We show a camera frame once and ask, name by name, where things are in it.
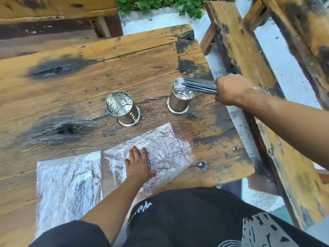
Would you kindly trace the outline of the light wooden plank table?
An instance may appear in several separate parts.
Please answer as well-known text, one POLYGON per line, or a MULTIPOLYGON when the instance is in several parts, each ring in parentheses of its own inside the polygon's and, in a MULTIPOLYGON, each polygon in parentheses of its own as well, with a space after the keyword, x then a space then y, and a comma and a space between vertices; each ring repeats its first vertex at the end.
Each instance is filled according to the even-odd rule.
POLYGON ((116 0, 0 0, 0 24, 112 16, 116 0))

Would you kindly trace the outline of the person's right forearm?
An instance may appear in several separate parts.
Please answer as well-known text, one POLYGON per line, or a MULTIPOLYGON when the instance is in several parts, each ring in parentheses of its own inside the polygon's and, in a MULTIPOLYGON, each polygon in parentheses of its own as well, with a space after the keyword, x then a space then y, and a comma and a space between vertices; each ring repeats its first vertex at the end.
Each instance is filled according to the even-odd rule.
POLYGON ((329 111, 269 96, 249 89, 238 106, 311 161, 329 170, 329 111))

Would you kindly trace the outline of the bundle of black chopsticks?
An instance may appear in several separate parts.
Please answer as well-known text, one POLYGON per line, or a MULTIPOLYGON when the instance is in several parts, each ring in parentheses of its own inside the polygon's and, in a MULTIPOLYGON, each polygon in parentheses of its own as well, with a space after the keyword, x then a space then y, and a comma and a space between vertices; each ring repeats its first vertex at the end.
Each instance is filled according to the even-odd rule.
POLYGON ((209 95, 218 95, 218 89, 215 81, 197 79, 191 77, 178 77, 174 83, 174 87, 181 91, 199 92, 209 95))

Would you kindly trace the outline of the person's right hand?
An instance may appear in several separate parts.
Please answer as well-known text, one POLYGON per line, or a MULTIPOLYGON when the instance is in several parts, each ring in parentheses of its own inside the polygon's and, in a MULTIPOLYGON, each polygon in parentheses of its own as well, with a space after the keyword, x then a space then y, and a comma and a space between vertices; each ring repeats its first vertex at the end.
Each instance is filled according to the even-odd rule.
POLYGON ((254 89, 249 79, 241 74, 230 73, 224 78, 224 100, 217 101, 226 106, 238 105, 245 94, 254 89))

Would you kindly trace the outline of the clear plastic bag with chopsticks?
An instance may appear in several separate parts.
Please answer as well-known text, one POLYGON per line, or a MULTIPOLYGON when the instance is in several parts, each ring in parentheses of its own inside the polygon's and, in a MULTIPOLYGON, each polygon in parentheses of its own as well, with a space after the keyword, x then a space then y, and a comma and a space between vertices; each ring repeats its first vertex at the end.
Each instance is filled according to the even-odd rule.
POLYGON ((37 162, 35 239, 95 207, 103 199, 101 179, 101 151, 37 162))

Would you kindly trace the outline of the person's left forearm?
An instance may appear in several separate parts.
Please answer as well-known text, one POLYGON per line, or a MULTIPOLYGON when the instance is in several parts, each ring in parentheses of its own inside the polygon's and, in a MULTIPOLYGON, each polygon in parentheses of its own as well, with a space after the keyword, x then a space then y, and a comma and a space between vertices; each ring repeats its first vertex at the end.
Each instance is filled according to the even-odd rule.
POLYGON ((98 225, 110 245, 116 241, 134 198, 143 184, 135 177, 125 181, 86 213, 81 221, 98 225))

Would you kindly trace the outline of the green leafy plants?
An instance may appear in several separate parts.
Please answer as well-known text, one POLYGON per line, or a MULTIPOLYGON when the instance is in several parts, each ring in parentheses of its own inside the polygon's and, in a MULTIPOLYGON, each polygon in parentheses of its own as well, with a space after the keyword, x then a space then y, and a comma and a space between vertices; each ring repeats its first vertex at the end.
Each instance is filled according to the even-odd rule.
POLYGON ((203 4, 217 0, 116 0, 120 15, 127 15, 131 11, 149 12, 152 9, 171 7, 179 12, 180 16, 200 19, 205 11, 203 4))

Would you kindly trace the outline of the long weathered wooden bench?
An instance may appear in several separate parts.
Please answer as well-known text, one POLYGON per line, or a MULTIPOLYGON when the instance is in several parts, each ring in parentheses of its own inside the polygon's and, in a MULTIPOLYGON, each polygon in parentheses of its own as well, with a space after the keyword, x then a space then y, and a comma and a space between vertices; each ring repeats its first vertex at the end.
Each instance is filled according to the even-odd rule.
MULTIPOLYGON (((201 43, 203 52, 207 54, 214 41, 229 73, 242 74, 266 94, 286 99, 254 31, 244 24, 236 5, 210 1, 204 7, 211 25, 201 43)), ((329 187, 313 162, 260 120, 243 113, 263 164, 274 172, 293 223, 306 230, 323 220, 329 214, 329 187)))

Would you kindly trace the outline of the person's left hand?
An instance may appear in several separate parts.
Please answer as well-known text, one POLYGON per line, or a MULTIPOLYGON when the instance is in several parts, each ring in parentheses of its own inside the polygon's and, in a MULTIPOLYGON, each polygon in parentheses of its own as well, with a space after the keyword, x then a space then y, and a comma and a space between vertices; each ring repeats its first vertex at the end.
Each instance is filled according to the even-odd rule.
POLYGON ((141 152, 136 146, 129 149, 129 159, 125 159, 126 177, 135 177, 144 184, 150 178, 147 178, 148 171, 151 171, 148 163, 148 155, 145 147, 141 152))

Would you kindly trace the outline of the person's black printed clothing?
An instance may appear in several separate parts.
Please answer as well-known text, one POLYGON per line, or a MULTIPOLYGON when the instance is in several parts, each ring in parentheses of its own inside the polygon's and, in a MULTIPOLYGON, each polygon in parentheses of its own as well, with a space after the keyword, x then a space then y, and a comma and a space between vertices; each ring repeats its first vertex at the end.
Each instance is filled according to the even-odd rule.
POLYGON ((329 247, 228 191, 168 190, 137 203, 122 247, 329 247))

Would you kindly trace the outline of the perforated steel utensil holder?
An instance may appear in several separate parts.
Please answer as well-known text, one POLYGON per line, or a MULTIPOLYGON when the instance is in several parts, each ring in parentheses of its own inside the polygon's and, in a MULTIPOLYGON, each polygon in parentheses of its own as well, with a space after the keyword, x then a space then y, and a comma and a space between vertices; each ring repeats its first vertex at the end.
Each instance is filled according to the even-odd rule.
POLYGON ((142 118, 140 108, 125 91, 114 91, 105 100, 107 112, 124 128, 132 128, 139 124, 142 118))
POLYGON ((173 115, 183 115, 188 112, 192 99, 197 92, 183 89, 183 77, 178 77, 171 86, 171 94, 167 99, 167 109, 173 115))

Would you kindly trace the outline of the dark brown wooden bench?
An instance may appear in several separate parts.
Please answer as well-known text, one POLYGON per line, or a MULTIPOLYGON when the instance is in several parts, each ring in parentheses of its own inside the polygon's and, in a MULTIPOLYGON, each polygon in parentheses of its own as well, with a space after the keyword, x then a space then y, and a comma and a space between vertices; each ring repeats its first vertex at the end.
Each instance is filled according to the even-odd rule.
POLYGON ((0 25, 0 60, 100 39, 91 18, 0 25))

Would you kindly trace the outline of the charred yellow wooden table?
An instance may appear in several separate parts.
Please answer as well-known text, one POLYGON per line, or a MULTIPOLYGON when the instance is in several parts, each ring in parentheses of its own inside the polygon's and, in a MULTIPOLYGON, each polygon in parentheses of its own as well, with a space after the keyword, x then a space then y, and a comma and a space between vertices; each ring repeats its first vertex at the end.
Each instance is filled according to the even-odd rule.
POLYGON ((329 0, 250 1, 244 24, 254 31, 274 20, 320 106, 329 111, 329 0))

